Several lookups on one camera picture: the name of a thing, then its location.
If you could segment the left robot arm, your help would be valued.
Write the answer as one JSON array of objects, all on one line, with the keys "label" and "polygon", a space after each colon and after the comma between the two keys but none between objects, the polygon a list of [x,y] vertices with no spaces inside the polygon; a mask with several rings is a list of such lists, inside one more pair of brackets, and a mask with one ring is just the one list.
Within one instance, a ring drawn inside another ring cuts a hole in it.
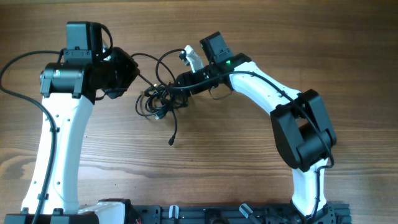
[{"label": "left robot arm", "polygon": [[40,74],[43,123],[34,174],[20,212],[6,215],[6,223],[129,222],[129,200],[105,199],[87,208],[78,201],[81,147],[96,93],[118,98],[139,74],[125,51],[103,45],[107,32],[97,22],[69,22],[67,46]]}]

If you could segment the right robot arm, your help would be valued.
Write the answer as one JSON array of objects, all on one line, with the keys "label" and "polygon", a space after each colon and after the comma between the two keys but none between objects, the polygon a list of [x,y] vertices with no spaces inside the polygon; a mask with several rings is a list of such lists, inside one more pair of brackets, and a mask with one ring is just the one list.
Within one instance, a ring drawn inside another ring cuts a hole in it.
[{"label": "right robot arm", "polygon": [[234,54],[220,32],[200,41],[208,59],[205,65],[187,45],[180,59],[191,70],[178,76],[177,93],[194,95],[220,84],[241,93],[271,119],[277,151],[292,169],[292,204],[307,223],[326,214],[324,172],[334,165],[331,154],[336,134],[321,96],[313,89],[289,88],[263,72],[249,56]]}]

